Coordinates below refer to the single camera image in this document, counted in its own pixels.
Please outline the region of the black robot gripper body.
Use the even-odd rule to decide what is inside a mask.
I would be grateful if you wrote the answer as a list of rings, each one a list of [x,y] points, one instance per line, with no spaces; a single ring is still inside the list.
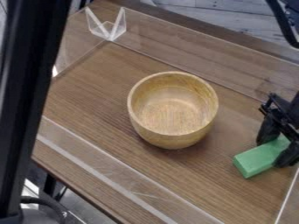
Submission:
[[[299,92],[292,101],[271,93],[269,100],[261,105],[259,111],[265,118],[267,114],[277,113],[281,134],[286,137],[299,137]]]

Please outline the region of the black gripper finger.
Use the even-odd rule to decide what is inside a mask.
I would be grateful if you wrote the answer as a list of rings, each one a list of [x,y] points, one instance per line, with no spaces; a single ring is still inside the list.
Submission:
[[[267,114],[257,135],[257,144],[262,145],[274,141],[280,135],[281,129],[277,123],[277,113]]]
[[[299,141],[293,141],[276,159],[274,166],[285,168],[294,166],[299,162]]]

